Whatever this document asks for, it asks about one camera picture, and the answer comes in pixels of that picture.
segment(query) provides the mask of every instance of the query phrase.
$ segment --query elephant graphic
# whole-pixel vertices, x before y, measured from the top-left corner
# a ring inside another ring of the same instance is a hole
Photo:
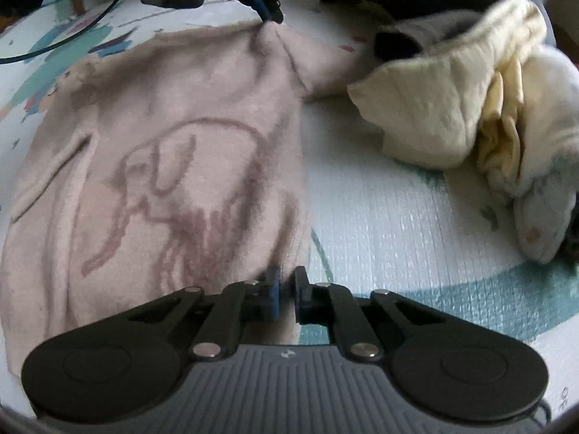
[[[84,278],[123,249],[131,218],[164,224],[169,237],[153,249],[163,294],[189,285],[220,291],[258,202],[266,139],[235,120],[201,118],[173,127],[129,152],[114,178],[119,192],[112,229],[84,261]],[[130,252],[130,243],[124,252]]]

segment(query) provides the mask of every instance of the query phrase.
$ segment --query pink sweater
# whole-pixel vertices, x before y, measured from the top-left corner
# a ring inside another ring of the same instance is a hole
[[[20,172],[4,248],[10,370],[47,338],[185,286],[217,293],[268,264],[288,277],[310,232],[302,101],[365,72],[273,23],[160,34],[71,68]]]

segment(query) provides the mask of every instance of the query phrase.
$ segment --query metal screw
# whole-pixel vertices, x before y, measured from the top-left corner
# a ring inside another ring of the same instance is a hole
[[[193,346],[193,354],[204,359],[217,357],[220,352],[221,347],[214,342],[200,342]]]
[[[358,357],[373,358],[380,353],[380,349],[369,342],[357,342],[351,346],[350,352]]]

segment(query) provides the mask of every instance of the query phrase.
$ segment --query white cloth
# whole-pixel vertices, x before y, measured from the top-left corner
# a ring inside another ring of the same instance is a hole
[[[384,154],[426,168],[453,168],[474,147],[496,72],[522,65],[545,34],[533,2],[502,0],[467,33],[413,59],[381,65],[350,85],[348,94],[361,115],[384,130]]]
[[[519,175],[489,175],[493,189],[515,197],[520,246],[549,262],[561,246],[579,191],[579,71],[559,50],[535,49],[522,70],[525,103],[517,125],[524,146]]]

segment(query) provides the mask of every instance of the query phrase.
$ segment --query sweater sleeve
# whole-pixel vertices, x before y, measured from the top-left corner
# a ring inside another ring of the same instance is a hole
[[[20,216],[42,195],[51,180],[87,142],[93,141],[92,126],[96,104],[91,86],[85,83],[93,71],[95,57],[72,66],[56,83],[57,94],[40,124],[26,160],[18,172],[13,198],[12,220]]]
[[[365,54],[324,44],[287,26],[276,25],[276,30],[306,99],[346,94],[349,83],[364,78],[373,68],[373,59]]]

